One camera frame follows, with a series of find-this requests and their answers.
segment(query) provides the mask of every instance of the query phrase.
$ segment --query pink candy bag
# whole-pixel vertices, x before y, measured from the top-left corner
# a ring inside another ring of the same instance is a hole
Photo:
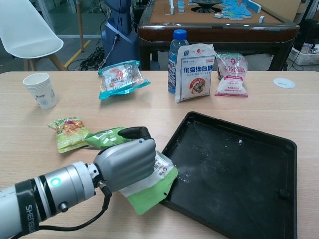
[[[248,97],[243,87],[248,69],[246,59],[241,54],[218,54],[216,59],[222,79],[215,95]]]

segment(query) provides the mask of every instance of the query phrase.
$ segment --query black tray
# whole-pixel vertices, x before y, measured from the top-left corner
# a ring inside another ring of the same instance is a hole
[[[232,239],[297,239],[292,141],[189,112],[163,153],[179,171],[164,205]]]

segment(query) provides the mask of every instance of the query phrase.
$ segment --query stacked cups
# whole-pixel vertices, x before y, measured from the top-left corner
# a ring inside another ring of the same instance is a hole
[[[49,109],[56,105],[55,92],[51,79],[47,73],[36,73],[23,80],[24,85],[31,92],[41,108]]]

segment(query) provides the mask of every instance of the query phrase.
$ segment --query water bottle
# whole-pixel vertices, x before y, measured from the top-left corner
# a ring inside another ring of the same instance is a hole
[[[168,91],[175,94],[177,54],[181,46],[189,45],[187,31],[175,30],[174,40],[170,44],[168,57]]]

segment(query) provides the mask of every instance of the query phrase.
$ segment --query blue bottle cap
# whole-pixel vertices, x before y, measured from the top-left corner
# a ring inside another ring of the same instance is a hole
[[[187,31],[186,30],[175,30],[174,31],[174,39],[175,40],[186,40],[187,38]]]

